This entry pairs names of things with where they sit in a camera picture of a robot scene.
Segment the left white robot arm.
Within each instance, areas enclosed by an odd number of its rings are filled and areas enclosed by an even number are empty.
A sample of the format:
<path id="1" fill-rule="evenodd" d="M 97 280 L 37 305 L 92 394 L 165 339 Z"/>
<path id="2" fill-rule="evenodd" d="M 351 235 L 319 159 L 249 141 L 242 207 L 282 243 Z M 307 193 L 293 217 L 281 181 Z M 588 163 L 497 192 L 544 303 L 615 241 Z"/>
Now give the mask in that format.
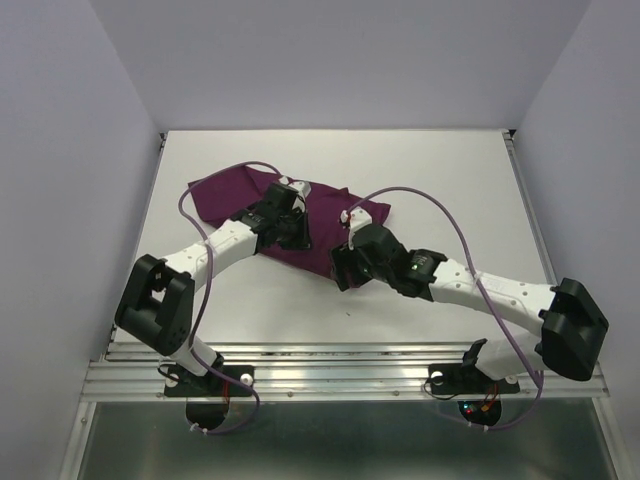
<path id="1" fill-rule="evenodd" d="M 117 327 L 180 365 L 199 393 L 215 392 L 222 384 L 220 355 L 193 333 L 196 293 L 210 293 L 216 275 L 273 245 L 309 249 L 310 192 L 304 181 L 275 182 L 203 239 L 163 258 L 138 258 L 116 310 Z"/>

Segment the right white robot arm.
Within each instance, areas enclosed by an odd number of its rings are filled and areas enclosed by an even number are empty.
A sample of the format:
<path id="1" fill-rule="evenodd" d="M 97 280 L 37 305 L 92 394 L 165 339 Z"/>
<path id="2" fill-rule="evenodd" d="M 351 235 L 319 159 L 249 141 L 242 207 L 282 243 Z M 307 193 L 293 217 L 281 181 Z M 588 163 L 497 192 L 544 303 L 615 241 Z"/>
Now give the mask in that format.
<path id="1" fill-rule="evenodd" d="M 576 280 L 546 285 L 473 273 L 442 253 L 406 249 L 378 224 L 351 234 L 331 250 L 330 261 L 342 291 L 378 280 L 405 297 L 469 308 L 522 328 L 519 335 L 479 339 L 463 354 L 456 375 L 472 390 L 544 370 L 588 381 L 609 329 L 593 297 Z"/>

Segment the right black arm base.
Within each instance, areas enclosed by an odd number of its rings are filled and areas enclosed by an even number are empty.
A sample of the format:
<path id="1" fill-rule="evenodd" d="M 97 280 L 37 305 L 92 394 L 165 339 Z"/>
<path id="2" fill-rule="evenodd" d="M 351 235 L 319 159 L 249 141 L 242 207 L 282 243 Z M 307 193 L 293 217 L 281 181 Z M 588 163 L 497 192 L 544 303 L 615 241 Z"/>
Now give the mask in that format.
<path id="1" fill-rule="evenodd" d="M 477 367 L 479 354 L 487 339 L 475 341 L 464 353 L 459 363 L 431 364 L 423 390 L 437 398 L 455 398 L 473 394 L 516 394 L 520 392 L 518 381 L 493 380 Z"/>

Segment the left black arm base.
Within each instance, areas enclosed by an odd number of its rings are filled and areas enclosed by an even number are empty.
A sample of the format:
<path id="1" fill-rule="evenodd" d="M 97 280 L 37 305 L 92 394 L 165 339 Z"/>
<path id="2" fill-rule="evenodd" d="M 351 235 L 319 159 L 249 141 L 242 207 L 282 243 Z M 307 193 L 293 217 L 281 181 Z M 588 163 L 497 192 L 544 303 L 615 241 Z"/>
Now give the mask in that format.
<path id="1" fill-rule="evenodd" d="M 221 379 L 209 371 L 196 376 L 182 366 L 163 362 L 157 372 L 164 378 L 164 395 L 168 398 L 234 398 L 251 397 L 244 386 Z"/>

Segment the purple surgical drape cloth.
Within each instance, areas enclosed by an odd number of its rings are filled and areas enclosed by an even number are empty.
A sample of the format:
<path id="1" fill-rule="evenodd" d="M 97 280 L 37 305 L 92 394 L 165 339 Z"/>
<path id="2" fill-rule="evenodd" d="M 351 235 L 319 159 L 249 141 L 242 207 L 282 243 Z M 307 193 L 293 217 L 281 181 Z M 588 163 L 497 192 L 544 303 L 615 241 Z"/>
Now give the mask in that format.
<path id="1" fill-rule="evenodd" d="M 201 221 L 220 227 L 231 214 L 257 202 L 268 186 L 280 179 L 275 173 L 263 172 L 249 166 L 236 166 L 202 183 L 189 183 L 191 196 Z M 283 250 L 274 245 L 262 251 L 264 256 L 330 279 L 332 267 L 329 252 L 345 243 L 348 232 L 340 224 L 340 215 L 360 198 L 348 188 L 341 189 L 311 184 L 307 198 L 310 250 Z"/>

